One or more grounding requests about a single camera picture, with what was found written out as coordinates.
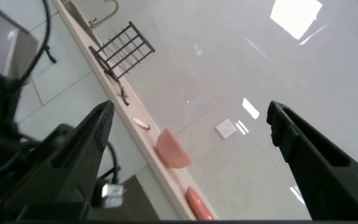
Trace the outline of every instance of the pink object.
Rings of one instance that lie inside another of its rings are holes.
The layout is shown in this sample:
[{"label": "pink object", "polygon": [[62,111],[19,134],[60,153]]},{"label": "pink object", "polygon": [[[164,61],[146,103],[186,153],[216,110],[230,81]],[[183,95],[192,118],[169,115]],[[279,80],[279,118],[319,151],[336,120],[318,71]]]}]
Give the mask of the pink object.
[{"label": "pink object", "polygon": [[214,220],[211,212],[192,187],[187,188],[185,196],[197,220]]},{"label": "pink object", "polygon": [[155,152],[166,167],[179,169],[191,164],[190,158],[167,128],[157,138]]}]

